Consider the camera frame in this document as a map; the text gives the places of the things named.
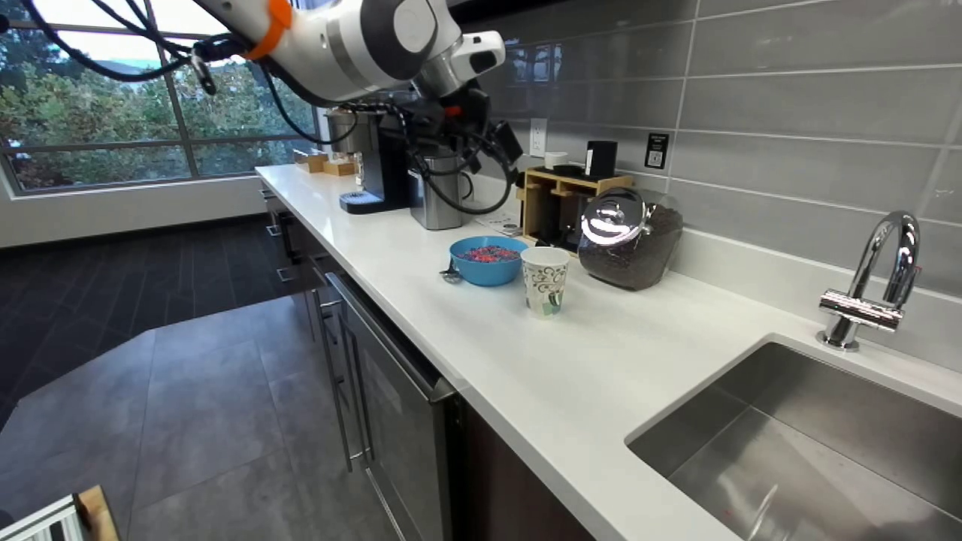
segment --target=stainless steel sink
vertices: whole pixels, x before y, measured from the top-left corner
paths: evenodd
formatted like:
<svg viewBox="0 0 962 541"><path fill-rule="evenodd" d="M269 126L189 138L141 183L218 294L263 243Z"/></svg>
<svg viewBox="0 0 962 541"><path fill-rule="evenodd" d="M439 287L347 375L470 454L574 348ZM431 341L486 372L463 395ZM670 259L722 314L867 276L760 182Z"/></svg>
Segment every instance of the stainless steel sink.
<svg viewBox="0 0 962 541"><path fill-rule="evenodd" d="M962 421L779 343L630 449L742 539L962 539Z"/></svg>

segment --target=dishwasher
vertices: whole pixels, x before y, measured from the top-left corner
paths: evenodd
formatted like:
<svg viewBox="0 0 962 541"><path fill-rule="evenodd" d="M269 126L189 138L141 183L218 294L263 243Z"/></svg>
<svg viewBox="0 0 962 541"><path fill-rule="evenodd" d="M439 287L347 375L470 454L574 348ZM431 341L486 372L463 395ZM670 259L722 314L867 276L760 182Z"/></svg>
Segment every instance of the dishwasher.
<svg viewBox="0 0 962 541"><path fill-rule="evenodd" d="M347 273L318 292L347 465L371 479L404 541L450 541L455 387Z"/></svg>

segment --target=kitchen counter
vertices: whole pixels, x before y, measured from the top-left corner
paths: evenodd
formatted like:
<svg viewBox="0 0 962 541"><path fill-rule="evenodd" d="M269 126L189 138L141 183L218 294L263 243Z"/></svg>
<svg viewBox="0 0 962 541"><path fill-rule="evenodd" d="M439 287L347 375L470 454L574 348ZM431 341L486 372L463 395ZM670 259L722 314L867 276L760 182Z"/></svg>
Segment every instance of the kitchen counter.
<svg viewBox="0 0 962 541"><path fill-rule="evenodd" d="M423 231L409 210L343 214L341 192L355 182L301 167L259 176L595 539L738 539L627 441L765 341L962 416L951 401L962 397L962 375L873 343L832 351L815 341L821 322L679 273L633 294L574 266L564 314L531 318L519 283L439 276L447 243L499 235L499 223Z"/></svg>

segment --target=paper cup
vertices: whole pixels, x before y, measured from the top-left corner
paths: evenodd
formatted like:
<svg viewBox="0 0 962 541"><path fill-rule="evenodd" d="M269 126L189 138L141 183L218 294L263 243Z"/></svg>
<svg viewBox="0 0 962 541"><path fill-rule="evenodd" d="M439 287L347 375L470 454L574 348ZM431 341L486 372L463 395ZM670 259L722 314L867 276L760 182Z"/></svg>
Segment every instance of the paper cup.
<svg viewBox="0 0 962 541"><path fill-rule="evenodd" d="M570 252L555 248L529 248L519 252L519 262L529 310L545 318L561 314Z"/></svg>

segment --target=faucet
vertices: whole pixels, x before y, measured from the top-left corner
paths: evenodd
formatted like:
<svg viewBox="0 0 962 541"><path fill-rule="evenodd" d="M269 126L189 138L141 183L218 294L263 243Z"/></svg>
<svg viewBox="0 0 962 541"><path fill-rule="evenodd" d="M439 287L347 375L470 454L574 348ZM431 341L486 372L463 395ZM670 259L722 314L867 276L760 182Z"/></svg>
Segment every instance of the faucet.
<svg viewBox="0 0 962 541"><path fill-rule="evenodd" d="M867 300L863 294L867 294L873 269L887 239L894 235L894 228L899 228L899 248L896 248L896 266L894 266L890 283L885 287L882 300ZM850 276L848 292L830 289L821 294L817 306L832 314L821 341L837 348L858 348L859 343L853 341L853 334L859 332L859 325L896 334L896 327L901 325L901 303L907 300L917 276L917 259L920 259L920 223L907 210L887 214L875 225L863 250L863 259Z"/></svg>

